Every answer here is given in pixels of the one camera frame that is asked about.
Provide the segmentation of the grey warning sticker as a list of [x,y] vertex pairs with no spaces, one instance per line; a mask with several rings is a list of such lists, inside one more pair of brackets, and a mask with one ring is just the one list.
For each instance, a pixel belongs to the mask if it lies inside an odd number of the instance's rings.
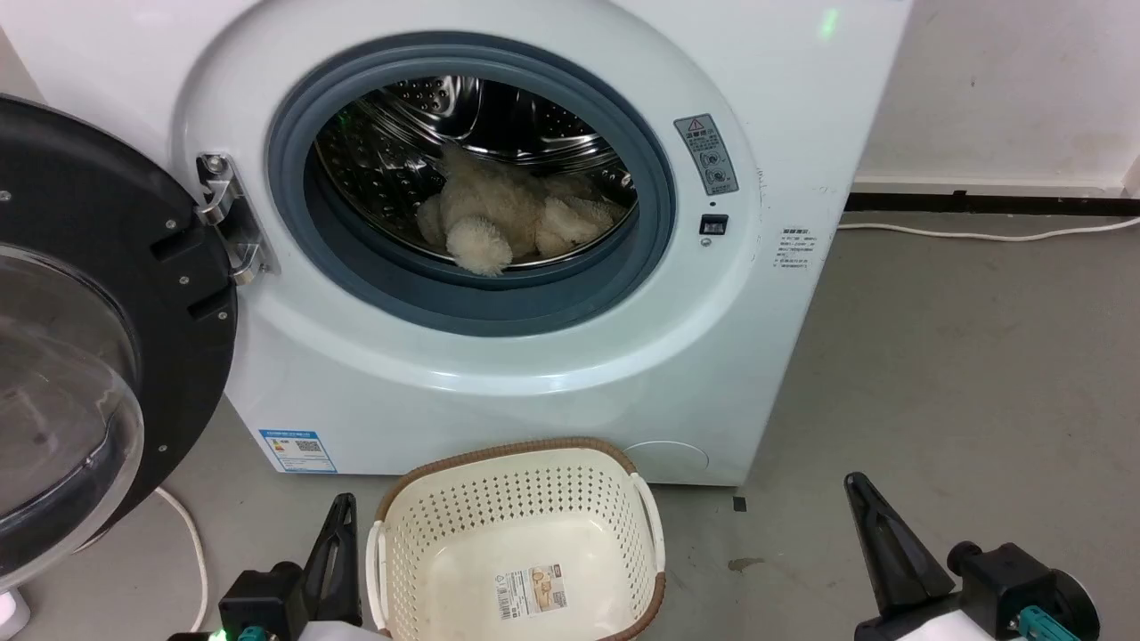
[[720,196],[736,193],[736,168],[728,156],[728,147],[710,114],[691,115],[673,121],[681,140],[687,146],[689,156],[695,162],[697,175],[705,187],[705,195]]

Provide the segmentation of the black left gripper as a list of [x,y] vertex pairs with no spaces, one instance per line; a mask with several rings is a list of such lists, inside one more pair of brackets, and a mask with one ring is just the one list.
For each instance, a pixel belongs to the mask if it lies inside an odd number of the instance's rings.
[[268,573],[241,573],[217,611],[220,628],[168,641],[388,641],[363,628],[355,495],[331,502],[306,568],[276,563]]

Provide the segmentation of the black baseboard strip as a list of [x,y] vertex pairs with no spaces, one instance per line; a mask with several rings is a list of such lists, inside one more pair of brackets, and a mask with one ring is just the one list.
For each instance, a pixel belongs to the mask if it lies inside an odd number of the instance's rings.
[[846,212],[930,212],[930,214],[1140,216],[1140,198],[1057,198],[951,194],[852,193]]

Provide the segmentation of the cream perforated laundry basket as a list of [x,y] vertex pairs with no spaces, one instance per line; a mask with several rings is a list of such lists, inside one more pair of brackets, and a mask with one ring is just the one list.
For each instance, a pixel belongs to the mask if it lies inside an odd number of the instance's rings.
[[[561,563],[565,609],[500,620],[495,576],[546,563]],[[508,443],[404,474],[378,504],[363,575],[392,641],[636,641],[663,605],[663,524],[610,443]]]

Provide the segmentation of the white plug box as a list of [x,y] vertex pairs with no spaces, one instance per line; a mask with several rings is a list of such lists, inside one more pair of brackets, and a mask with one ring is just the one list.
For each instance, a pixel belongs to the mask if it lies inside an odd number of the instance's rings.
[[31,609],[18,589],[0,593],[0,641],[13,641],[31,620]]

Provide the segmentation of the blue energy label sticker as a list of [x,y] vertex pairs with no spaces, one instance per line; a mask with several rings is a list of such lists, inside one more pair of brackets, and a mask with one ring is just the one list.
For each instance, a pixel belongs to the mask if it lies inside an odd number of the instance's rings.
[[329,452],[314,431],[259,430],[259,435],[282,472],[337,474]]

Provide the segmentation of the product label sticker in basket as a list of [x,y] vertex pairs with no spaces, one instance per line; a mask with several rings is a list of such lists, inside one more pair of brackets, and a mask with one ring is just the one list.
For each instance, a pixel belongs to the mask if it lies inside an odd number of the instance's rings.
[[534,565],[524,571],[495,576],[498,618],[518,620],[565,609],[565,576],[561,563]]

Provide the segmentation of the white front-load washing machine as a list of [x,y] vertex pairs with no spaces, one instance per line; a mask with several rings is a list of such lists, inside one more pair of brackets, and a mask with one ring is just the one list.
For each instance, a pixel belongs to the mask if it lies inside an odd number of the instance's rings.
[[[276,271],[236,287],[233,403],[314,431],[337,474],[404,474],[504,443],[691,443],[706,484],[744,482],[915,0],[0,0],[0,73],[25,102],[114,135],[204,202],[196,159],[239,170]],[[666,151],[663,260],[602,315],[461,336],[331,283],[290,237],[267,138],[290,90],[342,50],[427,31],[502,36],[591,70]],[[13,96],[0,88],[0,94]],[[710,114],[736,193],[705,195],[673,121]],[[723,236],[701,216],[728,216]]]

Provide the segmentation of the metal door hinge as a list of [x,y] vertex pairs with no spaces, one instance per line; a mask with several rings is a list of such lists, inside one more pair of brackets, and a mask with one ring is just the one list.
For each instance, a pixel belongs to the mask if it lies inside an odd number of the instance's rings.
[[247,287],[264,273],[276,271],[272,245],[256,219],[239,170],[223,153],[204,153],[196,159],[204,202],[195,208],[199,221],[223,241],[236,287]]

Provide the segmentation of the round filter cover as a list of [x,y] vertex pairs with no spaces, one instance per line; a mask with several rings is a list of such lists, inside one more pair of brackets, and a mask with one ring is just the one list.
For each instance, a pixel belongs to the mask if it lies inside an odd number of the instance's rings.
[[710,459],[691,443],[633,443],[622,454],[648,482],[706,484]]

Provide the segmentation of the grey rubber door seal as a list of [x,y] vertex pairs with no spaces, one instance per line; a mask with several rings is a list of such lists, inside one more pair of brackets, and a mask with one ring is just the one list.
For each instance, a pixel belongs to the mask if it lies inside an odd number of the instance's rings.
[[[632,168],[640,205],[613,240],[565,266],[488,279],[397,248],[347,221],[311,143],[355,97],[427,70],[467,70],[534,90],[598,125]],[[676,222],[671,163],[638,109],[591,70],[532,44],[487,34],[427,31],[356,44],[323,60],[290,90],[267,138],[274,206],[321,276],[400,320],[461,336],[534,336],[591,320],[638,291],[659,267]]]

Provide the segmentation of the steel washer drum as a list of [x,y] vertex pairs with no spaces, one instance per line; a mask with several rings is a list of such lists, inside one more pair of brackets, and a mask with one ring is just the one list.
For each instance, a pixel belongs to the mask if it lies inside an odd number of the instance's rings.
[[513,271],[586,255],[638,206],[630,171],[602,133],[557,102],[488,78],[398,78],[337,109],[311,153],[363,240],[451,267],[443,235],[420,219],[420,208],[443,190],[448,143],[532,175],[557,194],[598,203],[610,216],[594,240],[518,255]]

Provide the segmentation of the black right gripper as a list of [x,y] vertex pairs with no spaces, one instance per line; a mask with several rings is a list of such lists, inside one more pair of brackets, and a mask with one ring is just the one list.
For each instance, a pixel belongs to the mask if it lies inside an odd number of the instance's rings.
[[863,472],[844,478],[878,616],[855,641],[1100,641],[1088,589],[1013,543],[940,563]]

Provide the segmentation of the black washer door with glass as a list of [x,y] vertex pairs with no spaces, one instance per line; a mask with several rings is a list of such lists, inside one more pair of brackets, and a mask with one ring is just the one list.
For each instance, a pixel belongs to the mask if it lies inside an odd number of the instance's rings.
[[237,291],[166,171],[0,94],[0,591],[138,508],[199,440]]

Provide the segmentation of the cream plush toy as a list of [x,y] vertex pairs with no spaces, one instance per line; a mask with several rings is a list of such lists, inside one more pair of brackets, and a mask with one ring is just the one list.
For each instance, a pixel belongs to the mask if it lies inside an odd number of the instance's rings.
[[518,259],[553,259],[588,245],[630,210],[583,175],[534,177],[447,143],[440,193],[416,211],[420,235],[464,271],[498,277]]

